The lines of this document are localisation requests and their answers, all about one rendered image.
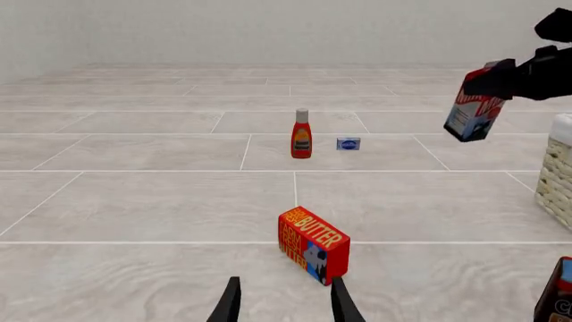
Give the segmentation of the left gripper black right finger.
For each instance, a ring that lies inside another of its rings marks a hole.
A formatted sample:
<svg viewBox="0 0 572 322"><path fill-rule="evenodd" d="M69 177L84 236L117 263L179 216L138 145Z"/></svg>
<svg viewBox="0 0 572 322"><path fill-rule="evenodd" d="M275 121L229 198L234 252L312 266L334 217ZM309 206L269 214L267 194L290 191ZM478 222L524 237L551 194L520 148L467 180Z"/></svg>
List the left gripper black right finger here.
<svg viewBox="0 0 572 322"><path fill-rule="evenodd" d="M331 303L334 322L366 322L340 276L332 279Z"/></svg>

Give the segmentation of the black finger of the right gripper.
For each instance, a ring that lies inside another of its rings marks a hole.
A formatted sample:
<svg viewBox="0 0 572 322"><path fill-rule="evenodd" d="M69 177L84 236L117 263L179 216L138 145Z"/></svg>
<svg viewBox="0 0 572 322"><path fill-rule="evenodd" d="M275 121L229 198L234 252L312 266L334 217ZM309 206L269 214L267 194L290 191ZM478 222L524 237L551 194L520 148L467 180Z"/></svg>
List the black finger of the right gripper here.
<svg viewBox="0 0 572 322"><path fill-rule="evenodd" d="M463 92L468 96L496 97L511 100L515 94L516 60L505 58L491 61L481 69L470 72L463 81Z"/></svg>

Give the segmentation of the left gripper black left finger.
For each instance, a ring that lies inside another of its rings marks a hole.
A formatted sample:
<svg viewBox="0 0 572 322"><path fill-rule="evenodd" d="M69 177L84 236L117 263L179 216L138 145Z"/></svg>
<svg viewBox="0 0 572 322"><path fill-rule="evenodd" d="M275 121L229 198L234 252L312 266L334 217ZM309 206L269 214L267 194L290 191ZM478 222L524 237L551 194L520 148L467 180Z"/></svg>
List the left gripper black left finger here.
<svg viewBox="0 0 572 322"><path fill-rule="evenodd" d="M240 314L240 278L229 278L226 288L206 322L238 322Z"/></svg>

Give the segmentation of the woven basket white lining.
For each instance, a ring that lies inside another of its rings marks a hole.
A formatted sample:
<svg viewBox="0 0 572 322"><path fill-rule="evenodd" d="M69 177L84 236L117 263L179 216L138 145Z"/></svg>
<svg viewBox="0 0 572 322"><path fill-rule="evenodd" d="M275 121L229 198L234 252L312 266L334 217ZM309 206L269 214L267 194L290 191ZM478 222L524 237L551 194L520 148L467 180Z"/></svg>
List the woven basket white lining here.
<svg viewBox="0 0 572 322"><path fill-rule="evenodd" d="M554 117L534 198L572 231L572 114Z"/></svg>

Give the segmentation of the red butter box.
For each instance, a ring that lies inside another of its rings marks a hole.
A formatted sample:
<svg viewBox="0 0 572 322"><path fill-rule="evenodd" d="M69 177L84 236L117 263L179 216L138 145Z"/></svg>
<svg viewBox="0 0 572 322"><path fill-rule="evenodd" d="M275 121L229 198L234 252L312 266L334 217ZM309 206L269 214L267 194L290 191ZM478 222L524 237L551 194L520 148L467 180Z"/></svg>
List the red butter box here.
<svg viewBox="0 0 572 322"><path fill-rule="evenodd" d="M324 286L348 271L349 236L302 206L278 216L278 244L287 257Z"/></svg>

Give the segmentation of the red sauce bottle grey cap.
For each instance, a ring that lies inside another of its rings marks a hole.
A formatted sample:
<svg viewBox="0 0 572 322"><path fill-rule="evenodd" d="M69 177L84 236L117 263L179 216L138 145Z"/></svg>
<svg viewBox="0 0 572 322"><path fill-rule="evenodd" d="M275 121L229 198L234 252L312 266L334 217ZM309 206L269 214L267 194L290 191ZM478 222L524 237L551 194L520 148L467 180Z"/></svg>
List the red sauce bottle grey cap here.
<svg viewBox="0 0 572 322"><path fill-rule="evenodd" d="M296 159L310 158L312 147L309 112L307 109L297 109L296 120L291 134L290 154Z"/></svg>

